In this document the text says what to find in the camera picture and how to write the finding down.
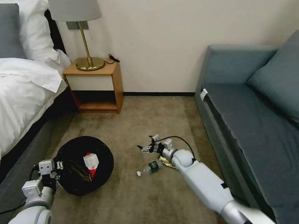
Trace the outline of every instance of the baseboard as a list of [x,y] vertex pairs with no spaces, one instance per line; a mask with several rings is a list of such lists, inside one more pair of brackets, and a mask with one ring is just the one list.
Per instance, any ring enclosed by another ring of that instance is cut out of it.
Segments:
[[124,92],[124,96],[194,96],[194,92]]

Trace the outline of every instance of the wooden nightstand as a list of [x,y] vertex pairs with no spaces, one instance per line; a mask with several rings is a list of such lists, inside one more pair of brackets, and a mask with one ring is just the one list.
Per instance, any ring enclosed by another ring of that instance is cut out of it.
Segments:
[[81,71],[74,61],[63,74],[80,113],[121,112],[124,96],[119,63],[105,63],[95,71]]

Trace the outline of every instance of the plastic bottle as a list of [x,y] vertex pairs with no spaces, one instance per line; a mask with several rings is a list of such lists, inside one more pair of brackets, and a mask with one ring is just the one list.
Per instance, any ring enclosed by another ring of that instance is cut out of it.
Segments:
[[150,174],[150,173],[156,172],[157,170],[161,169],[163,166],[164,165],[163,165],[163,163],[162,163],[161,160],[152,161],[142,171],[137,171],[137,175],[141,176],[141,175],[146,175],[146,174]]

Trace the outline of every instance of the white tag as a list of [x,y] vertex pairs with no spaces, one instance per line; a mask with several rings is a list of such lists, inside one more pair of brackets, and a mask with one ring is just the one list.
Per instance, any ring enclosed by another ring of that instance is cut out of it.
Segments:
[[84,156],[83,159],[84,159],[86,167],[89,170],[96,169],[97,166],[99,165],[99,160],[98,160],[96,154],[91,153],[91,154],[89,154],[87,156]]
[[205,96],[206,96],[207,93],[208,93],[208,91],[206,89],[202,90],[202,93],[200,94],[200,98],[202,99],[202,101],[205,98]]

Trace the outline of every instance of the beige carpet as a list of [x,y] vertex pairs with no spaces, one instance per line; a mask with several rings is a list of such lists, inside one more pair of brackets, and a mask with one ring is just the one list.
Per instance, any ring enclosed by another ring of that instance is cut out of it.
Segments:
[[[148,136],[154,134],[183,137],[196,157],[221,175],[193,97],[125,97],[121,114],[65,115],[57,121],[47,158],[67,141],[89,135],[107,144],[115,164],[107,183],[86,196],[69,195],[57,187],[54,223],[224,223],[201,203],[177,170],[164,167],[137,177],[136,171],[157,154],[142,154],[136,145],[148,145]],[[187,149],[180,140],[174,143]]]

